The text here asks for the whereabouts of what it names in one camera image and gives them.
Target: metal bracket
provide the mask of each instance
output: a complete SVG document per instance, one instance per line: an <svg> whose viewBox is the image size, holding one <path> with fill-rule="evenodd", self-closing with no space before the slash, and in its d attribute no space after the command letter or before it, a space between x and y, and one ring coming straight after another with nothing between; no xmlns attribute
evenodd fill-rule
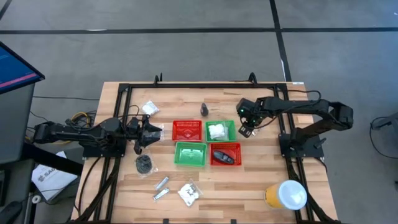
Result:
<svg viewBox="0 0 398 224"><path fill-rule="evenodd" d="M126 90L127 88L129 88L129 84L128 84L128 83L119 84L118 93L123 92L123 91Z"/></svg>
<svg viewBox="0 0 398 224"><path fill-rule="evenodd" d="M254 72L250 73L248 81L253 83L254 86L257 86L258 82L257 82L257 77L254 74Z"/></svg>
<svg viewBox="0 0 398 224"><path fill-rule="evenodd" d="M157 87L158 82L162 81L163 81L163 73L160 74L160 78L157 75L155 75L154 86Z"/></svg>

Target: cable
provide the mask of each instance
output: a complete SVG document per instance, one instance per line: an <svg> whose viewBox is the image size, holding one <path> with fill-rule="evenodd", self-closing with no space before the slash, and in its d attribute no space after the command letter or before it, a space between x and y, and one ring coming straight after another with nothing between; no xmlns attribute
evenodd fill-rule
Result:
<svg viewBox="0 0 398 224"><path fill-rule="evenodd" d="M131 105L131 106L129 106L129 109L132 107L132 106L135 106L135 107L137 107L137 114L136 114L136 116L139 114L139 106L137 106L137 105Z"/></svg>
<svg viewBox="0 0 398 224"><path fill-rule="evenodd" d="M283 113L286 113L286 112L289 112L289 111L292 110L292 109L300 108L300 107L303 107L303 106L313 106L313 105L319 103L319 101L320 101L321 98L322 98L322 94L321 94L318 90L309 90L309 91L302 91L302 90L287 90L287 91L295 91L295 92L300 92L300 93L318 93L318 99L317 99L314 103L308 103L308 104L306 104L306 105L292 106L292 107L290 107L290 108L287 108L286 110L283 110L283 111L280 112L279 114L275 115L275 116L274 116L269 122L267 122L266 124L264 124L264 125L262 125L262 126L258 126L258 127L253 127L253 128L247 127L247 126L243 123L242 117L240 117L239 120L241 121L242 126L244 126L245 128L248 128L248 129L260 129L260 128L263 128L263 127L265 127L265 126L270 125L273 121L275 121L275 120L279 117L279 115L281 115L281 114L283 114Z"/></svg>
<svg viewBox="0 0 398 224"><path fill-rule="evenodd" d="M99 160L100 160L100 157L97 158L97 159L94 161L93 165L91 165L91 167L88 169L87 175L86 175L86 177L85 177L85 181L83 181L83 185L81 186L81 190L80 190L80 196L79 196L78 207L76 208L78 212L79 212L80 209L81 209L81 198L83 197L83 191L84 191L84 189L85 189L88 176L90 175L90 173L91 173L91 171L93 170L95 164L96 164Z"/></svg>
<svg viewBox="0 0 398 224"><path fill-rule="evenodd" d="M50 203L50 202L44 202L44 203L46 203L47 205L56 205L56 204L60 203L62 200L70 199L70 198L75 198L75 197L76 197L76 196L69 196L69 197L61 198L60 200L57 200L57 201L54 202L54 203Z"/></svg>
<svg viewBox="0 0 398 224"><path fill-rule="evenodd" d="M92 129L92 128L93 128L92 123L93 123L93 121L94 121L94 119L95 119L95 115L94 115L94 114L96 114L96 111L89 111L89 112L82 112L82 111L81 111L81 112L77 112L76 114L74 114L74 115L72 116L71 121L72 121L74 124L70 124L70 126L71 126L72 128L74 128L74 129L84 128L84 126L87 126L87 128ZM44 117L37 116L36 114L33 114L33 115L36 116L36 117L38 117L38 118L45 119ZM84 124L83 126L80 126L80 125L78 124L79 121L85 122L85 124ZM69 143L71 143L71 141L57 141L57 142L53 142L52 144L63 145L63 144L69 144Z"/></svg>
<svg viewBox="0 0 398 224"><path fill-rule="evenodd" d="M124 116L146 116L146 115L148 115L150 117L149 114L126 114L126 115L118 116L118 118L122 118Z"/></svg>
<svg viewBox="0 0 398 224"><path fill-rule="evenodd" d="M372 138L373 123L374 123L375 121L379 120L379 119L382 119L382 118L386 118L386 117L374 118L374 119L372 120L372 122L371 122L371 126L370 126L370 128L369 128L369 138L371 139L372 146L373 146L373 148L374 148L380 155L382 155L382 156L384 156L384 157L387 157L387 158L390 158L390 159L398 159L398 157L387 156L387 155L381 153L381 152L377 149L377 147L374 145L373 138Z"/></svg>
<svg viewBox="0 0 398 224"><path fill-rule="evenodd" d="M325 162L323 161L323 157L319 158L319 157L314 157L316 160L318 160L320 163L322 163L322 165L325 167L326 173L328 173L328 167L326 166Z"/></svg>
<svg viewBox="0 0 398 224"><path fill-rule="evenodd" d="M33 116L35 116L36 118L42 118L42 119L44 119L46 122L49 122L49 120L45 119L44 117L42 117L42 116L37 116L36 114L33 114L32 111L30 111L30 113L31 113Z"/></svg>
<svg viewBox="0 0 398 224"><path fill-rule="evenodd" d="M62 97L62 96L33 96L33 98L43 98L43 99L69 99L69 100L88 100L88 101L99 101L100 99L89 99L80 97Z"/></svg>
<svg viewBox="0 0 398 224"><path fill-rule="evenodd" d="M79 181L76 181L75 183L69 184L69 185L64 186L64 187L62 187L62 188L60 188L60 189L43 190L43 191L41 191L41 192L34 193L34 194L32 194L32 195L26 197L24 200L19 201L19 203L22 203L22 202L26 201L27 199L29 199L30 197L33 197L33 196L38 195L38 194L41 194L41 193L43 193L43 192L48 192L48 191L53 191L53 190L63 190L63 189L65 189L65 188L67 188L67 187L73 186L73 185L78 184L78 183L79 183Z"/></svg>
<svg viewBox="0 0 398 224"><path fill-rule="evenodd" d="M79 209L78 207L76 207L75 202L73 202L73 206L75 207L75 209L76 209L76 211L77 211L77 214L78 214L79 216L81 216L80 209Z"/></svg>
<svg viewBox="0 0 398 224"><path fill-rule="evenodd" d="M77 131L90 131L95 128L95 126L94 126L95 115L96 115L96 111L89 111L87 113L79 112L79 113L73 115L71 122L67 123L67 125L69 125L71 128L73 128L74 130L77 130ZM88 127L81 127L78 125L78 122L81 121L82 118L86 118L86 125Z"/></svg>

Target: red plastic basket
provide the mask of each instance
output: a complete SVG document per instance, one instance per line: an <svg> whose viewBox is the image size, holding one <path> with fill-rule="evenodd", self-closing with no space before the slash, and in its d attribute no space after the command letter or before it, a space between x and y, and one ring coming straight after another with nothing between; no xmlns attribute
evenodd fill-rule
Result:
<svg viewBox="0 0 398 224"><path fill-rule="evenodd" d="M173 141L201 141L201 120L173 121Z"/></svg>
<svg viewBox="0 0 398 224"><path fill-rule="evenodd" d="M234 159L234 164L218 162L214 156L214 151L221 151ZM212 166L240 166L242 165L241 144L238 142L210 143L210 164Z"/></svg>

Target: gray floor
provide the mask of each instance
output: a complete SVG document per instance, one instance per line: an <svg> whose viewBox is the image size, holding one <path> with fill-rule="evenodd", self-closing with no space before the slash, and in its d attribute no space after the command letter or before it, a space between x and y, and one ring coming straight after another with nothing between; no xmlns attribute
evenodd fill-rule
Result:
<svg viewBox="0 0 398 224"><path fill-rule="evenodd" d="M377 0L277 0L282 27L398 27L398 2ZM0 30L273 27L271 7L260 0L13 0ZM325 134L326 163L338 216L347 223L397 223L398 161L380 156L369 122L398 111L398 33L283 34L292 79L325 99L354 108L354 128ZM0 35L46 75L35 94L98 98L105 81L164 79L283 81L274 33ZM34 99L32 111L63 122L96 102ZM35 117L29 124L42 122ZM391 129L374 132L378 148L398 156ZM44 146L67 150L76 145ZM67 194L73 195L76 189ZM35 223L64 222L73 199L40 204Z"/></svg>

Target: yellow paper cup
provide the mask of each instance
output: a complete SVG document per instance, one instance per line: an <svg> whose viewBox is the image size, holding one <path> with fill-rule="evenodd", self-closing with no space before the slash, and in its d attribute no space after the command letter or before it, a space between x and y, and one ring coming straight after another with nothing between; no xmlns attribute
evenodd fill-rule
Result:
<svg viewBox="0 0 398 224"><path fill-rule="evenodd" d="M307 192L294 180L286 180L268 187L264 196L266 203L272 208L300 210L307 202Z"/></svg>

